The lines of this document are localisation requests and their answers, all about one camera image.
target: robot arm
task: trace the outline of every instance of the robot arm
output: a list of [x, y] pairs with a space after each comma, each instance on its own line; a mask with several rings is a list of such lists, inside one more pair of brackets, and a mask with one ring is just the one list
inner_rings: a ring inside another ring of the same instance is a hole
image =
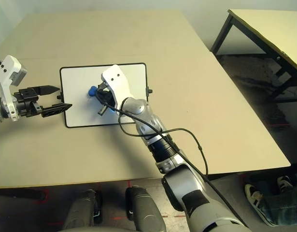
[[[157, 168], [164, 174], [162, 184], [166, 194], [176, 210], [185, 212], [190, 231], [249, 232], [230, 210], [209, 197], [203, 179], [186, 163], [182, 157], [183, 152], [171, 136], [168, 133], [163, 133], [162, 137], [160, 134], [156, 135], [155, 130], [162, 133], [166, 131], [165, 126], [153, 114], [146, 100], [138, 100], [132, 96], [120, 68], [113, 65], [102, 74], [101, 79], [102, 84], [98, 88], [92, 88], [90, 95], [95, 95], [101, 103], [107, 102], [115, 109], [146, 122], [134, 119], [138, 134], [143, 135], [142, 139], [152, 152]], [[102, 115], [105, 110], [101, 110], [99, 114]]]
[[18, 86], [26, 75], [27, 70], [23, 65], [10, 55], [0, 64], [0, 123], [5, 118], [17, 121], [19, 116], [35, 116], [41, 114], [47, 117], [66, 111], [72, 105], [59, 103], [51, 107], [43, 108], [37, 102], [38, 95], [47, 95], [54, 93], [59, 88], [54, 86], [38, 86], [20, 89], [13, 95], [10, 92], [10, 86]]

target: beige table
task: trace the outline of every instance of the beige table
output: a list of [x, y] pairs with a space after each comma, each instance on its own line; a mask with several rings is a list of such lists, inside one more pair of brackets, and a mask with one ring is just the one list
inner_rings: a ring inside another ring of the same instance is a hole
[[[145, 62], [154, 112], [168, 129], [195, 133], [210, 174], [289, 165], [179, 11], [30, 15], [0, 46], [0, 58], [7, 54], [28, 69], [22, 88], [59, 87], [63, 66]], [[40, 103], [57, 103], [56, 96], [44, 96]], [[134, 125], [126, 128], [135, 132]], [[204, 171], [192, 138], [184, 132], [172, 136]], [[145, 177], [161, 177], [151, 153], [140, 138], [124, 135], [118, 126], [68, 129], [63, 115], [0, 124], [0, 187]]]
[[297, 97], [275, 99], [288, 87], [297, 86], [297, 11], [230, 9], [228, 12], [211, 51], [217, 54], [234, 25], [281, 66], [277, 77], [285, 72], [291, 75], [266, 101], [297, 102]]

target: wall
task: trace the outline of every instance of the wall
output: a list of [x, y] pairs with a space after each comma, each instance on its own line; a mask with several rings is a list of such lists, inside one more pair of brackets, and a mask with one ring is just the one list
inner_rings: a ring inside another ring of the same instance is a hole
[[[29, 13], [168, 8], [179, 8], [210, 48], [229, 8], [297, 11], [297, 0], [0, 0], [0, 43]], [[232, 28], [221, 53], [261, 53], [261, 50]]]

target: sneaker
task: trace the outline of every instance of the sneaker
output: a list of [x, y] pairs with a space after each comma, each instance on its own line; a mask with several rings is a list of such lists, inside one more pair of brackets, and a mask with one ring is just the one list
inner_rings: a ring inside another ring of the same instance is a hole
[[255, 211], [258, 213], [260, 218], [265, 222], [265, 224], [271, 227], [277, 226], [276, 224], [268, 220], [265, 214], [259, 208], [260, 201], [263, 198], [263, 195], [260, 193], [260, 191], [257, 190], [255, 186], [247, 184], [245, 185], [245, 193], [246, 193], [247, 200], [249, 201], [251, 206], [255, 209]]
[[291, 180], [287, 175], [277, 178], [277, 185], [280, 192], [285, 192], [293, 188]]

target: floor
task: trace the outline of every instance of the floor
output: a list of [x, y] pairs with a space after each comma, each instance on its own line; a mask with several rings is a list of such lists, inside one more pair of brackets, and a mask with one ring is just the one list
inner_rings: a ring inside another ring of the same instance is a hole
[[[102, 192], [103, 222], [100, 226], [135, 230], [133, 222], [127, 219], [125, 213], [125, 189], [129, 184], [147, 189], [164, 218], [167, 231], [189, 231], [184, 213], [175, 211], [172, 208], [160, 179], [150, 179], [37, 188], [48, 191], [48, 200], [44, 204], [28, 199], [0, 196], [0, 232], [59, 231], [67, 216], [70, 204], [78, 193], [87, 189], [99, 189]], [[226, 197], [252, 231], [297, 232], [297, 226], [272, 228], [262, 222], [246, 200], [241, 178], [238, 174], [214, 180], [213, 184]], [[208, 192], [212, 197], [218, 199], [218, 196], [209, 187]]]
[[[282, 76], [276, 80], [274, 73], [278, 70], [272, 60], [223, 57], [221, 64], [233, 81], [242, 78], [267, 81], [275, 86], [280, 85], [288, 77]], [[291, 88], [285, 94], [297, 95], [297, 87]], [[250, 94], [245, 95], [249, 101], [253, 100]], [[255, 111], [263, 118], [273, 138], [284, 151], [291, 162], [297, 162], [297, 103], [278, 104], [274, 110], [278, 111], [278, 120], [288, 122], [290, 127], [273, 128], [272, 122], [276, 117], [271, 110], [255, 108]], [[297, 226], [284, 226], [271, 228], [261, 221], [253, 208], [249, 205], [243, 190], [242, 178], [233, 174], [213, 181], [213, 184], [221, 191], [225, 198], [254, 232], [297, 232]], [[125, 213], [125, 189], [130, 185], [141, 186], [147, 189], [155, 200], [169, 232], [187, 232], [188, 227], [184, 214], [175, 211], [165, 195], [160, 179], [145, 179], [132, 181], [117, 181], [108, 183], [91, 183], [81, 185], [67, 185], [36, 188], [48, 193], [45, 202], [40, 203], [29, 199], [8, 198], [0, 196], [0, 232], [55, 232], [63, 225], [68, 209], [77, 194], [87, 189], [101, 190], [103, 195], [103, 222], [101, 226], [112, 226], [134, 230], [134, 224], [129, 221]], [[216, 199], [216, 194], [208, 187], [209, 193]]]

